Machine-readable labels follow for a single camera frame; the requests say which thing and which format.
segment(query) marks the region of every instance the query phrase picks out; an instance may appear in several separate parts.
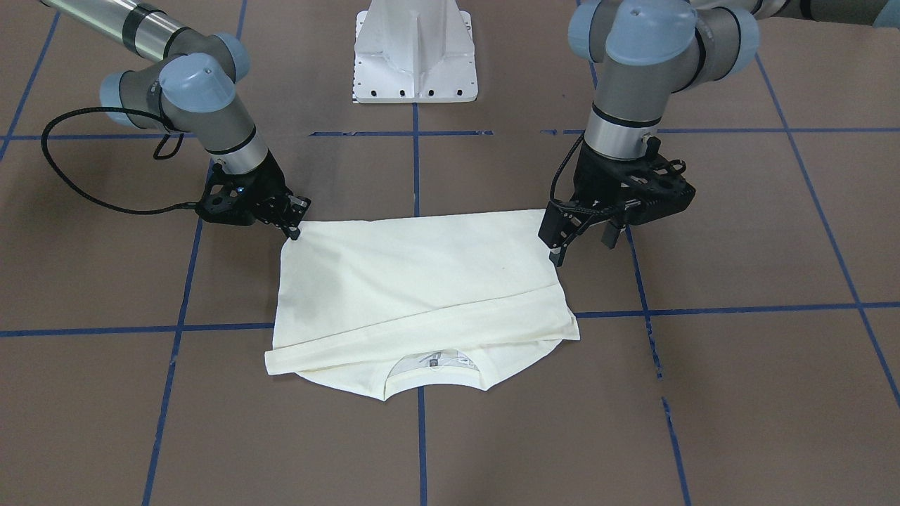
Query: light blue joint cap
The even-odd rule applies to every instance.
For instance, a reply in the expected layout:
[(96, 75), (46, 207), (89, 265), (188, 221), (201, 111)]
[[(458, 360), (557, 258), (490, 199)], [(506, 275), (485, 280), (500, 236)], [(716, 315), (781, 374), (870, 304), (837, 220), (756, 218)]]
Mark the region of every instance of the light blue joint cap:
[(569, 47), (576, 55), (599, 61), (590, 55), (590, 25), (594, 21), (594, 13), (600, 7), (600, 0), (588, 0), (575, 9), (569, 21)]
[(237, 83), (250, 72), (250, 54), (247, 52), (244, 44), (234, 35), (225, 32), (214, 33), (213, 35), (225, 42), (225, 47), (231, 53), (231, 60), (234, 61), (234, 82)]
[(872, 23), (875, 28), (900, 29), (900, 0), (888, 0), (881, 14)]
[[(124, 72), (116, 72), (106, 76), (106, 79), (100, 83), (100, 105), (103, 107), (122, 107), (122, 96), (119, 94), (119, 83), (122, 81)], [(126, 113), (106, 113), (114, 122), (120, 125), (138, 128), (131, 122)]]
[(607, 37), (607, 54), (623, 65), (655, 65), (677, 57), (694, 40), (697, 11), (687, 2), (625, 0)]
[(741, 48), (737, 51), (734, 67), (725, 74), (725, 77), (737, 74), (750, 65), (753, 57), (756, 56), (756, 50), (760, 48), (760, 26), (756, 23), (756, 18), (753, 17), (753, 14), (740, 8), (728, 10), (734, 14), (738, 26), (741, 27)]
[(215, 58), (194, 53), (173, 59), (159, 72), (163, 95), (189, 113), (213, 113), (234, 100), (234, 83)]

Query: white fabric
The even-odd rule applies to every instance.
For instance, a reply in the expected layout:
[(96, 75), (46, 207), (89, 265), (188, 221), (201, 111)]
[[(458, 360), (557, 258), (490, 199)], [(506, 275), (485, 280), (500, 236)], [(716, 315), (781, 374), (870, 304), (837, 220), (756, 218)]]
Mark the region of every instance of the white fabric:
[(423, 384), (487, 390), (577, 340), (542, 215), (304, 222), (282, 248), (268, 373), (381, 400)]

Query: white bracket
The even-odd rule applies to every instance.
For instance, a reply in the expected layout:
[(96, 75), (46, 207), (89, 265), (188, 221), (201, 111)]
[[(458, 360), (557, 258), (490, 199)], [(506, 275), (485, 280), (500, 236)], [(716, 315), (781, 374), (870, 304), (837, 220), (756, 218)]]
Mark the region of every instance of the white bracket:
[(455, 0), (373, 0), (356, 16), (353, 100), (471, 102), (472, 17)]

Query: white mounting base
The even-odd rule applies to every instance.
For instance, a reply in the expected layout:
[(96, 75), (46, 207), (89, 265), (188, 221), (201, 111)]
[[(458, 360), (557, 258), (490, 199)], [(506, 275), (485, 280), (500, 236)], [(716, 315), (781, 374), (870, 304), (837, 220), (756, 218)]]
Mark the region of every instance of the white mounting base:
[(471, 102), (472, 17), (455, 0), (373, 0), (356, 16), (353, 100)]

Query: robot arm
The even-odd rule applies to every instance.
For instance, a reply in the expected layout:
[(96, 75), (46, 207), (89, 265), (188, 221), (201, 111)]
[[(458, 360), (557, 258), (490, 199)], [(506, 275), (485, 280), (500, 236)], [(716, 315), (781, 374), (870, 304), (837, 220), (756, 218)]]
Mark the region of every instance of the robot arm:
[(194, 132), (209, 153), (212, 175), (195, 207), (205, 221), (272, 223), (297, 239), (310, 200), (294, 196), (235, 92), (249, 71), (243, 45), (227, 33), (203, 36), (148, 4), (132, 0), (42, 0), (155, 62), (108, 76), (101, 104), (147, 116), (108, 113), (141, 129)]
[(897, 26), (900, 1), (602, 0), (576, 10), (572, 50), (602, 65), (575, 192), (568, 202), (551, 196), (538, 233), (557, 266), (592, 225), (606, 223), (603, 242), (613, 248), (626, 225), (687, 209), (695, 189), (685, 164), (660, 155), (655, 136), (669, 96), (746, 67), (759, 46), (756, 20), (772, 15)]

